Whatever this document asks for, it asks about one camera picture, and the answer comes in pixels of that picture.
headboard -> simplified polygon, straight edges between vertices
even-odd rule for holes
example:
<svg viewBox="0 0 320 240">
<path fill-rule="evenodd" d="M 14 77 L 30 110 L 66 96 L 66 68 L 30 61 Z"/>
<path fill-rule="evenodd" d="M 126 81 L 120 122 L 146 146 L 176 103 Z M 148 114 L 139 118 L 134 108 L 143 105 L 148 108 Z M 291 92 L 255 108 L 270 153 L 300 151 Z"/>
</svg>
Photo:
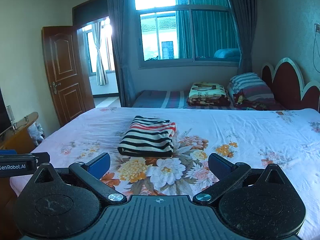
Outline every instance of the headboard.
<svg viewBox="0 0 320 240">
<path fill-rule="evenodd" d="M 305 85 L 299 67 L 291 59 L 280 60 L 275 69 L 265 63 L 261 79 L 271 88 L 275 100 L 288 110 L 312 108 L 319 112 L 320 83 L 313 80 Z"/>
</svg>

wooden nightstand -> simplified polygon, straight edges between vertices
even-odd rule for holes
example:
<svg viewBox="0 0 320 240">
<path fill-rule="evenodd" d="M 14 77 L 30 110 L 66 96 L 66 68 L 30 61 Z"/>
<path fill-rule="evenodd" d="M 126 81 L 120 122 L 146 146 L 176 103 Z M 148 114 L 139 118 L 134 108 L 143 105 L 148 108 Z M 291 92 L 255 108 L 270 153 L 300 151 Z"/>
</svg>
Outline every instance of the wooden nightstand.
<svg viewBox="0 0 320 240">
<path fill-rule="evenodd" d="M 34 145 L 29 133 L 28 127 L 31 126 L 39 117 L 37 112 L 33 112 L 27 116 L 27 120 L 23 118 L 17 123 L 18 130 L 9 129 L 0 137 L 1 150 L 16 150 L 18 154 L 32 152 L 36 146 Z"/>
<path fill-rule="evenodd" d="M 27 116 L 28 122 L 23 118 L 17 123 L 18 130 L 10 129 L 5 132 L 5 134 L 0 137 L 0 149 L 13 149 L 16 150 L 18 154 L 32 152 L 36 146 L 28 133 L 28 127 L 32 125 L 38 117 L 38 113 L 33 112 Z M 0 240 L 14 240 L 21 237 L 12 217 L 12 207 L 16 199 L 17 196 L 10 186 L 9 178 L 0 178 Z"/>
</svg>

floral bedsheet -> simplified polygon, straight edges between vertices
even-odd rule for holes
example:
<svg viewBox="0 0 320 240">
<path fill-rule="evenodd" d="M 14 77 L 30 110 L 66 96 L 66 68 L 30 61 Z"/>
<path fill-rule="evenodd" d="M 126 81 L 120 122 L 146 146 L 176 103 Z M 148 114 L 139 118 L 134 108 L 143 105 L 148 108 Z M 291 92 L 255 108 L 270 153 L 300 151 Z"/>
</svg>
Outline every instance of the floral bedsheet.
<svg viewBox="0 0 320 240">
<path fill-rule="evenodd" d="M 177 124 L 173 158 L 135 158 L 117 146 L 136 115 Z M 193 195 L 218 179 L 208 168 L 212 152 L 252 168 L 277 163 L 307 208 L 299 236 L 320 238 L 320 114 L 299 111 L 228 111 L 96 108 L 49 136 L 34 152 L 47 151 L 54 167 L 87 162 L 103 152 L 111 167 L 101 178 L 130 195 Z M 31 176 L 11 178 L 19 194 Z"/>
</svg>

floor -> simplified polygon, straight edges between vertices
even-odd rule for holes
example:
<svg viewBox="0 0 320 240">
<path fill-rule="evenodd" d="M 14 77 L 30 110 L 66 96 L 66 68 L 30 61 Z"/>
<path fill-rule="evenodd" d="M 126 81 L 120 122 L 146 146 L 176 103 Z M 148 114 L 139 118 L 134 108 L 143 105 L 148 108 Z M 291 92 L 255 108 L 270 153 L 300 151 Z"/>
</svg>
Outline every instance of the floor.
<svg viewBox="0 0 320 240">
<path fill-rule="evenodd" d="M 121 107 L 119 97 L 94 98 L 93 100 L 96 107 Z"/>
</svg>

door handle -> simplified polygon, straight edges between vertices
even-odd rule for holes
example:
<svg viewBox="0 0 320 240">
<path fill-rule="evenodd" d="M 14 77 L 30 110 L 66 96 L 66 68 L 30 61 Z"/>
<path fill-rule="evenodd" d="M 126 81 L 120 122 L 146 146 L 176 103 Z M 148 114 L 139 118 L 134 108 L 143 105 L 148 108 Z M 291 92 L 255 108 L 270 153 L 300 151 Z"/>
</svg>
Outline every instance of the door handle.
<svg viewBox="0 0 320 240">
<path fill-rule="evenodd" d="M 61 86 L 61 83 L 56 84 L 54 81 L 52 82 L 53 92 L 56 95 L 58 93 L 57 86 Z"/>
</svg>

